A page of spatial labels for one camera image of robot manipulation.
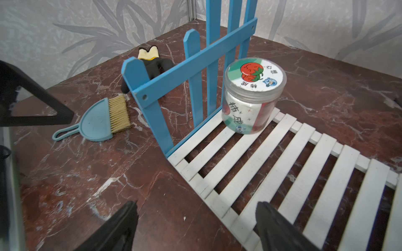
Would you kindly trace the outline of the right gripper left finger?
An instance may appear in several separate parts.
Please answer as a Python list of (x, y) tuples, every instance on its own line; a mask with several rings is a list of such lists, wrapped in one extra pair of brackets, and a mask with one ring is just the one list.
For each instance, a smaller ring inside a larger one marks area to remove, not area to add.
[(137, 225), (137, 203), (128, 201), (76, 250), (131, 251)]

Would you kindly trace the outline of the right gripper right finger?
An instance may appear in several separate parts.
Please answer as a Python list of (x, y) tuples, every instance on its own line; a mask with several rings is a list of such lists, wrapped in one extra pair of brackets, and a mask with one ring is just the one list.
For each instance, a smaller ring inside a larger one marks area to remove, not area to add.
[(256, 226), (264, 251), (317, 251), (318, 248), (304, 237), (268, 202), (256, 206)]

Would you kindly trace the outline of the blue hand brush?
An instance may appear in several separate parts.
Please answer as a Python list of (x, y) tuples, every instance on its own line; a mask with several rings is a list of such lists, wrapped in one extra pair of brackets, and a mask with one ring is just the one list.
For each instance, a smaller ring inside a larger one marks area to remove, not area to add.
[(125, 96), (119, 95), (96, 102), (84, 113), (79, 123), (56, 131), (52, 139), (61, 141), (79, 133), (89, 141), (101, 142), (111, 139), (113, 134), (130, 126)]

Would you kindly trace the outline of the blue white two-tier shelf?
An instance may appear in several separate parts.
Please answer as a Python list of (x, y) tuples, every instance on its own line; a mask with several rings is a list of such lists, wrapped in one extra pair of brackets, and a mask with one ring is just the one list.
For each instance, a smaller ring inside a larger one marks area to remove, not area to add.
[[(402, 248), (402, 82), (268, 42), (254, 33), (257, 1), (206, 3), (206, 47), (195, 29), (185, 60), (149, 79), (125, 60), (124, 81), (167, 161), (248, 251), (263, 251), (256, 206), (268, 202), (318, 250)], [(222, 119), (224, 75), (244, 58), (279, 65), (287, 83), (262, 131)]]

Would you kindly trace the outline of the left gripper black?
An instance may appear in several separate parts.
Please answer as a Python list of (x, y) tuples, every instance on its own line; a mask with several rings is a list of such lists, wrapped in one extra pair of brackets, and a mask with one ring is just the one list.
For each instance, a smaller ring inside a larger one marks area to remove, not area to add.
[(74, 111), (18, 67), (1, 61), (1, 250), (24, 251), (19, 170), (11, 128), (69, 124)]

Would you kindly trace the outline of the strawberry lid seed container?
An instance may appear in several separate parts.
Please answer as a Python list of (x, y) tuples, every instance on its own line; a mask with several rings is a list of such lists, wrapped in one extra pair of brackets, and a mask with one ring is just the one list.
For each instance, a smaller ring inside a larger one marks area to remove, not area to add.
[(285, 71), (261, 58), (231, 63), (224, 75), (222, 119), (239, 134), (263, 130), (287, 83)]

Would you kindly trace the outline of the black work glove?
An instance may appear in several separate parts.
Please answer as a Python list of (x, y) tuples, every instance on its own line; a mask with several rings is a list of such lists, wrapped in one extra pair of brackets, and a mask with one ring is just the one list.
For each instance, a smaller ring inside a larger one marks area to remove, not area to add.
[(144, 63), (149, 79), (153, 79), (174, 67), (172, 60), (159, 56), (158, 47), (155, 45), (149, 49), (139, 47), (137, 59)]

